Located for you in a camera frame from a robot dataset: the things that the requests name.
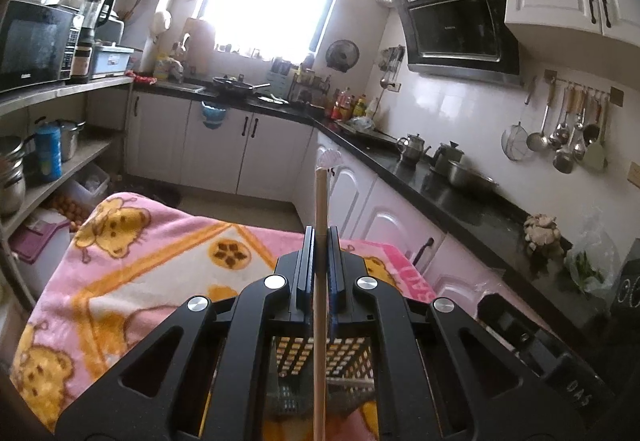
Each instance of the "microwave door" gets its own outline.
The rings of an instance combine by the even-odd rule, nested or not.
[[[0,28],[0,91],[57,81],[72,15],[11,1]]]
[[[423,58],[500,61],[499,35],[487,0],[450,0],[409,10]]]

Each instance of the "microwave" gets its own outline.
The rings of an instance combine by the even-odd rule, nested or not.
[[[392,1],[409,70],[520,85],[518,41],[504,24],[507,0]]]
[[[71,76],[81,15],[11,0],[0,24],[0,93]]]

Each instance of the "pink blanket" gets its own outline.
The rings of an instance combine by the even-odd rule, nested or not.
[[[62,410],[189,297],[238,295],[302,247],[300,233],[194,217],[131,193],[103,201],[76,233],[38,300],[12,367],[12,381],[38,418],[54,428]],[[435,294],[393,246],[341,241],[369,273],[404,296]],[[329,418],[329,439],[372,439],[370,404]],[[265,424],[265,439],[290,439]]]

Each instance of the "white storage bin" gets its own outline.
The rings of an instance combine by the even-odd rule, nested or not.
[[[36,208],[9,238],[18,270],[34,296],[40,296],[71,243],[69,220]]]
[[[100,181],[100,185],[93,191],[87,190],[84,183],[91,176]],[[93,211],[107,194],[109,175],[94,163],[89,163],[80,172],[60,187],[60,193],[70,197],[89,211]]]

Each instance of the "blender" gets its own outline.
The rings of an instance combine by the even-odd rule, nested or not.
[[[78,46],[71,65],[71,82],[86,84],[89,81],[89,66],[94,52],[95,28],[102,26],[111,15],[115,0],[84,0],[80,15],[84,17]]]

